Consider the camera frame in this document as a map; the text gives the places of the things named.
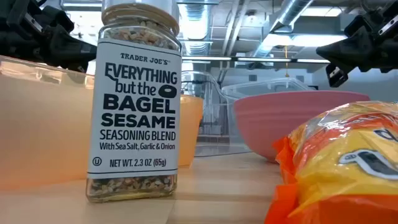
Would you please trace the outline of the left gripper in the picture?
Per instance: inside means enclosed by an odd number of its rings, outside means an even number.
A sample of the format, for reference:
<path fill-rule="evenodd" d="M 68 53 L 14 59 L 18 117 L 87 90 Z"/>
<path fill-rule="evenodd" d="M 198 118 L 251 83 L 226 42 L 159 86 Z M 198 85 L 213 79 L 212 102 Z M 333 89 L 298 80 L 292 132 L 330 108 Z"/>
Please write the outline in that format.
<path fill-rule="evenodd" d="M 74 24 L 65 11 L 46 0 L 1 0 L 1 54 L 43 59 L 50 65 L 86 73 L 96 46 L 71 37 Z"/>

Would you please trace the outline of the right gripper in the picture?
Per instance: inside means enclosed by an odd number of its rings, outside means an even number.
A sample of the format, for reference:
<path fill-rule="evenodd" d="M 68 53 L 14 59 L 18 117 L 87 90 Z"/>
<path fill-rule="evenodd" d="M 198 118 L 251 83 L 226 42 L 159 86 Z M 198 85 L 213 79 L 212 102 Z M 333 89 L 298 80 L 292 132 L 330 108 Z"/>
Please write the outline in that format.
<path fill-rule="evenodd" d="M 344 71 L 397 68 L 397 1 L 387 1 L 383 7 L 381 1 L 376 4 L 371 7 L 369 1 L 360 1 L 365 13 L 345 27 L 347 38 L 316 49 L 331 63 L 325 69 L 330 87 L 338 88 L 348 80 Z"/>

